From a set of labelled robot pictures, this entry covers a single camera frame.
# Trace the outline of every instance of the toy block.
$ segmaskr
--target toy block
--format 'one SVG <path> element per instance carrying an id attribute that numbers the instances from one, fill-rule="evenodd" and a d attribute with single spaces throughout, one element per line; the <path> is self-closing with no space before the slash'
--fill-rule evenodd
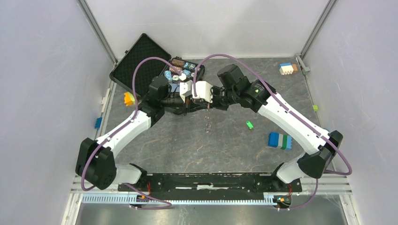
<path id="1" fill-rule="evenodd" d="M 295 73 L 297 73 L 297 65 L 296 64 L 292 64 L 291 65 L 292 67 L 293 67 L 293 73 L 295 74 Z"/>
<path id="2" fill-rule="evenodd" d="M 268 146 L 283 150 L 291 149 L 291 136 L 271 132 L 268 137 Z"/>
<path id="3" fill-rule="evenodd" d="M 291 63 L 282 63 L 279 65 L 279 72 L 281 72 L 282 75 L 292 74 L 293 71 L 294 69 Z"/>
<path id="4" fill-rule="evenodd" d="M 124 103 L 126 104 L 126 106 L 130 106 L 130 105 L 134 104 L 133 94 L 131 94 L 130 92 L 126 92 L 124 94 Z"/>
<path id="5" fill-rule="evenodd" d="M 95 126 L 94 126 L 94 128 L 97 129 L 97 130 L 99 130 L 100 127 L 101 127 L 101 122 L 102 122 L 102 117 L 99 117 L 99 118 L 97 119 L 97 121 L 95 121 Z"/>

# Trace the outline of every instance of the case lid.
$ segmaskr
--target case lid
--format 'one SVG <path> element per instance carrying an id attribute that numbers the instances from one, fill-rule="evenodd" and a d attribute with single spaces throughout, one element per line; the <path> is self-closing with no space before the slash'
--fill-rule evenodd
<path id="1" fill-rule="evenodd" d="M 144 59 L 157 56 L 166 61 L 171 59 L 171 55 L 162 49 L 146 34 L 142 34 L 129 52 L 123 57 L 116 68 L 109 75 L 111 80 L 121 85 L 129 92 L 132 91 L 133 73 L 137 65 Z M 159 60 L 150 60 L 140 66 L 136 75 L 136 93 L 144 96 L 148 92 L 148 87 L 152 79 L 159 76 L 165 64 Z"/>

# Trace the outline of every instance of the gray floor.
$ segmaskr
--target gray floor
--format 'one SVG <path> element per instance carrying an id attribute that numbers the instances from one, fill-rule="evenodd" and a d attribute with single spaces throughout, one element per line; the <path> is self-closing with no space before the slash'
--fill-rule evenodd
<path id="1" fill-rule="evenodd" d="M 292 107 L 318 124 L 303 75 L 279 73 L 279 64 L 295 63 L 294 58 L 244 59 L 244 62 L 276 88 Z M 204 79 L 221 86 L 216 73 L 231 63 L 233 61 L 229 59 L 209 60 L 205 63 Z M 242 71 L 249 80 L 254 80 L 254 75 L 246 69 Z M 116 127 L 134 109 L 124 105 L 124 92 L 117 86 L 106 131 Z M 156 125 L 129 143 L 116 162 L 135 163 L 150 173 L 271 172 L 281 162 L 287 162 L 303 151 L 295 141 L 290 151 L 268 147 L 270 132 L 285 132 L 250 109 L 232 105 L 228 111 L 210 110 L 209 133 L 205 131 L 206 114 L 206 111 L 187 116 L 166 113 Z M 249 131 L 245 124 L 247 120 L 254 125 L 254 131 Z"/>
<path id="2" fill-rule="evenodd" d="M 301 204 L 306 196 L 294 196 Z M 271 206 L 174 206 L 170 210 L 132 210 L 128 205 L 83 204 L 77 225 L 345 225 L 338 196 L 317 196 L 299 210 L 277 212 Z"/>

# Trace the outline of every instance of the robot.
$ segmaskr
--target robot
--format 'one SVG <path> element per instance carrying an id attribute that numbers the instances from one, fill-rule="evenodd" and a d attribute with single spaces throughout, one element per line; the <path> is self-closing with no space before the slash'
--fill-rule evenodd
<path id="1" fill-rule="evenodd" d="M 323 175 L 336 155 L 335 149 L 325 138 L 335 147 L 339 147 L 343 139 L 340 132 L 329 133 L 313 124 L 288 105 L 280 94 L 268 85 L 272 93 L 282 102 L 283 105 L 281 105 L 259 80 L 250 82 L 234 64 L 224 67 L 217 75 L 222 82 L 222 87 L 213 86 L 206 81 L 198 81 L 196 94 L 194 94 L 193 82 L 188 80 L 179 83 L 180 92 L 173 93 L 173 98 L 170 98 L 167 78 L 155 77 L 149 86 L 149 91 L 138 105 L 135 119 L 132 120 L 133 113 L 107 134 L 96 140 L 86 138 L 82 141 L 76 174 L 82 176 L 85 173 L 85 179 L 101 190 L 111 184 L 139 184 L 145 171 L 134 164 L 115 164 L 115 158 L 137 135 L 159 121 L 165 113 L 165 108 L 178 108 L 181 110 L 180 113 L 186 114 L 207 108 L 228 110 L 230 105 L 240 104 L 243 108 L 251 109 L 273 121 L 291 135 L 305 151 L 290 162 L 281 163 L 274 170 L 271 175 L 271 185 L 275 187 L 275 190 L 281 190 L 286 184 L 304 176 L 318 179 Z M 100 144 L 103 146 L 99 148 L 84 172 L 89 156 Z"/>

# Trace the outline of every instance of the small green toy brick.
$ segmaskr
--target small green toy brick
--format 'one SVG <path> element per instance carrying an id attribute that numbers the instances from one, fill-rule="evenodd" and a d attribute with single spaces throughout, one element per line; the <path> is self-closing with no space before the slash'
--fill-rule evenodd
<path id="1" fill-rule="evenodd" d="M 246 121 L 246 125 L 249 127 L 249 130 L 253 130 L 254 126 L 250 121 Z"/>

